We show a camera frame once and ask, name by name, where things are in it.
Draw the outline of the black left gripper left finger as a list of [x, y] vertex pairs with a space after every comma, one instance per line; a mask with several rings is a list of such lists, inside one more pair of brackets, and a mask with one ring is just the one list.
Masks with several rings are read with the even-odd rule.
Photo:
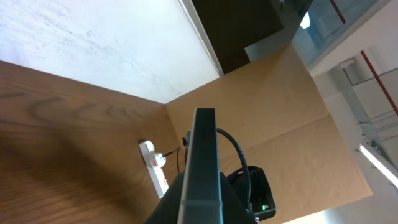
[[145, 224], [177, 224], [184, 173], [179, 173]]

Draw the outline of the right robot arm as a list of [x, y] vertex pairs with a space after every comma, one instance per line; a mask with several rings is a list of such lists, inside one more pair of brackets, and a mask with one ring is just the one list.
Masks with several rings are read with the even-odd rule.
[[[249, 166], [248, 171], [251, 181], [250, 203], [256, 218], [263, 221], [274, 217], [276, 215], [276, 205], [263, 169], [257, 166]], [[246, 181], [243, 169], [236, 170], [228, 175], [226, 179], [234, 189], [241, 203], [246, 207]]]

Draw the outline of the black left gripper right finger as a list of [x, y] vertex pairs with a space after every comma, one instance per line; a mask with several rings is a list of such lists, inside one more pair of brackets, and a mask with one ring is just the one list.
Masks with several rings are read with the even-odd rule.
[[221, 199], [223, 204], [224, 224], [256, 224], [239, 200], [232, 186], [228, 183], [224, 173], [220, 172]]

